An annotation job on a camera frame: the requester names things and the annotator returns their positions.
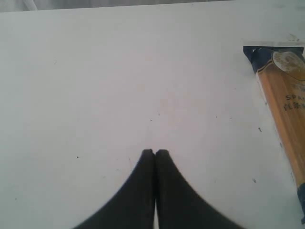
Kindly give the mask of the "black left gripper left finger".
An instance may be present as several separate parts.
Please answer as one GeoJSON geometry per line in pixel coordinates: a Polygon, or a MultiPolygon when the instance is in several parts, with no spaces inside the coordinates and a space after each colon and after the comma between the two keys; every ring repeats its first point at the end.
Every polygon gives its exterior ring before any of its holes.
{"type": "Polygon", "coordinates": [[[152,229],[155,209],[155,154],[142,151],[118,192],[77,229],[152,229]]]}

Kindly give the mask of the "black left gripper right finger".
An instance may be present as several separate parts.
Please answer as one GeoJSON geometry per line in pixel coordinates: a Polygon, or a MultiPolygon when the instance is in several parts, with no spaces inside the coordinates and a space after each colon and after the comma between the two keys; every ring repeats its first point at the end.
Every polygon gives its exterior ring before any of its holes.
{"type": "Polygon", "coordinates": [[[155,154],[157,175],[157,214],[161,229],[239,229],[187,183],[169,152],[155,154]]]}

